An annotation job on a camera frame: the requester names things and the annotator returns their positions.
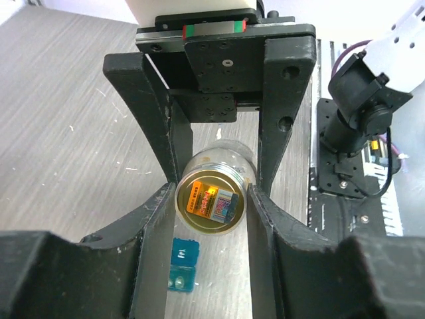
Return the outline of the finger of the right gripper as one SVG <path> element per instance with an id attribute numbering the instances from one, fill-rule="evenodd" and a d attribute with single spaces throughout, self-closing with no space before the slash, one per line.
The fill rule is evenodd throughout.
<path id="1" fill-rule="evenodd" d="M 257 185 L 267 195 L 271 193 L 314 66 L 314 36 L 266 40 Z"/>
<path id="2" fill-rule="evenodd" d="M 104 57 L 103 73 L 142 129 L 167 181 L 178 183 L 193 155 L 193 131 L 143 53 Z"/>

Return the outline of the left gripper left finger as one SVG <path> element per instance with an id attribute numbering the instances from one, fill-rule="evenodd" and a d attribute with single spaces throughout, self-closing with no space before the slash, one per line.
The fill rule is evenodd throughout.
<path id="1" fill-rule="evenodd" d="M 175 184 L 72 243 L 48 231 L 1 233 L 2 318 L 162 318 Z"/>

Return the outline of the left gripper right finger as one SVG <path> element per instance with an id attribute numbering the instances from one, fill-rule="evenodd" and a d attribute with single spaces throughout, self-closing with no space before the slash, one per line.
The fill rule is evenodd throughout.
<path id="1" fill-rule="evenodd" d="M 424 239 L 321 236 L 250 185 L 254 318 L 423 318 Z"/>

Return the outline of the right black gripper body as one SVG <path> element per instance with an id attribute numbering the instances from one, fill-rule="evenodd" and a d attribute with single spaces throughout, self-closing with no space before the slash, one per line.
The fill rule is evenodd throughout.
<path id="1" fill-rule="evenodd" d="M 190 123 L 234 122 L 238 112 L 260 111 L 266 40 L 303 36 L 316 40 L 315 27 L 293 17 L 194 14 L 140 28 L 135 43 Z"/>

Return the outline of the teal pill box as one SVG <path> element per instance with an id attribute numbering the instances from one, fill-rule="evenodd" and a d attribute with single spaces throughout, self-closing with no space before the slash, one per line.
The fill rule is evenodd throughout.
<path id="1" fill-rule="evenodd" d="M 168 290 L 184 293 L 193 291 L 199 252 L 199 242 L 173 239 Z"/>

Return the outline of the clear gold bottle lid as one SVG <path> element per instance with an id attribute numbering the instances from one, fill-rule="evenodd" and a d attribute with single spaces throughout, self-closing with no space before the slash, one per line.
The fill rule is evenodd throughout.
<path id="1" fill-rule="evenodd" d="M 227 234 L 235 230 L 245 216 L 247 188 L 217 171 L 192 171 L 177 185 L 177 216 L 198 233 Z"/>

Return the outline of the clear pill bottle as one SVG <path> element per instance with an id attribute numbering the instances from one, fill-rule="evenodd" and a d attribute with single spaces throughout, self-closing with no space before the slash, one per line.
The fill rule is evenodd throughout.
<path id="1" fill-rule="evenodd" d="M 245 189 L 257 183 L 252 150 L 236 140 L 220 139 L 195 154 L 186 165 L 183 175 L 195 170 L 217 171 L 229 176 Z"/>

